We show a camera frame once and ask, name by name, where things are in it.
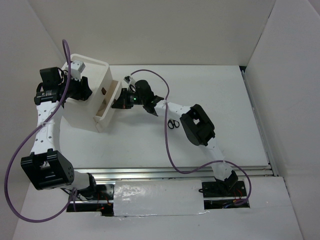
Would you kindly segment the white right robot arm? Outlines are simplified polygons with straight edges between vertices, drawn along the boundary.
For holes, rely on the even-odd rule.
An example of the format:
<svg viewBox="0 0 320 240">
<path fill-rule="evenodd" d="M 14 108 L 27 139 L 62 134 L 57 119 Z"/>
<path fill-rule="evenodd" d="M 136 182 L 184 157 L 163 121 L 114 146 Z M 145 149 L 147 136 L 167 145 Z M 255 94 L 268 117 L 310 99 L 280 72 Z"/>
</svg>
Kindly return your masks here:
<svg viewBox="0 0 320 240">
<path fill-rule="evenodd" d="M 183 106 L 169 102 L 154 94 L 146 80 L 139 80 L 129 88 L 122 88 L 111 107 L 128 110 L 135 105 L 141 105 L 151 115 L 164 117 L 166 131 L 182 127 L 189 142 L 199 147 L 207 156 L 215 183 L 212 187 L 202 187 L 201 193 L 207 197 L 226 197 L 235 190 L 239 180 L 233 170 L 235 164 L 224 160 L 217 144 L 215 126 L 199 104 Z"/>
</svg>

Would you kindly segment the white drawer cabinet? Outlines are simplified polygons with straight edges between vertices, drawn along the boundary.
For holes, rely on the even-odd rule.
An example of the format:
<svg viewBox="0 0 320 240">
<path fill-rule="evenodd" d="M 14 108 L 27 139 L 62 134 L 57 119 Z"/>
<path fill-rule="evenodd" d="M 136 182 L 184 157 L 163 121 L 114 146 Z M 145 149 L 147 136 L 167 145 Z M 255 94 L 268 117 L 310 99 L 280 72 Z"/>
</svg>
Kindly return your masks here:
<svg viewBox="0 0 320 240">
<path fill-rule="evenodd" d="M 102 89 L 107 91 L 113 80 L 110 66 L 104 61 L 76 53 L 71 55 L 71 60 L 84 63 L 81 76 L 87 77 L 92 94 L 85 101 L 69 97 L 64 104 L 63 116 L 73 128 L 100 133 L 103 129 L 97 113 L 106 97 Z"/>
</svg>

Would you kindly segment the white drawer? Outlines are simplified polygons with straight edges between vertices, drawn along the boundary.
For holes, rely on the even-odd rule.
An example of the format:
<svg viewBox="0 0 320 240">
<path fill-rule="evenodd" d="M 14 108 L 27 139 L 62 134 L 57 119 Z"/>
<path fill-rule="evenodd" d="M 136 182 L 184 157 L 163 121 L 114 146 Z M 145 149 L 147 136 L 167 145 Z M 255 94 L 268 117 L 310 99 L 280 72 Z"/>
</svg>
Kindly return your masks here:
<svg viewBox="0 0 320 240">
<path fill-rule="evenodd" d="M 115 113 L 115 109 L 112 108 L 112 105 L 114 100 L 120 96 L 121 88 L 121 81 L 112 80 L 108 91 L 104 95 L 104 99 L 94 116 L 94 120 L 96 122 L 95 126 L 99 133 L 102 133 L 107 128 Z"/>
</svg>

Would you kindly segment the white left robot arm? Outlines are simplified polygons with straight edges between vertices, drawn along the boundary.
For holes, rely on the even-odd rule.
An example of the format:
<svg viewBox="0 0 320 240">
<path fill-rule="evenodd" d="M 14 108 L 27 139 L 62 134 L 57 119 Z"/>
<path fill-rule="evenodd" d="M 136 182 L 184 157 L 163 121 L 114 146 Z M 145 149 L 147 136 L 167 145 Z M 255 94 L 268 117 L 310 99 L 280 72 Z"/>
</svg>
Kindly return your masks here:
<svg viewBox="0 0 320 240">
<path fill-rule="evenodd" d="M 87 100 L 92 94 L 87 77 L 68 79 L 67 71 L 59 67 L 39 71 L 42 82 L 36 89 L 34 102 L 38 121 L 35 141 L 30 155 L 20 165 L 37 190 L 77 188 L 79 195 L 93 200 L 99 193 L 90 173 L 78 173 L 61 153 L 60 125 L 67 98 Z"/>
</svg>

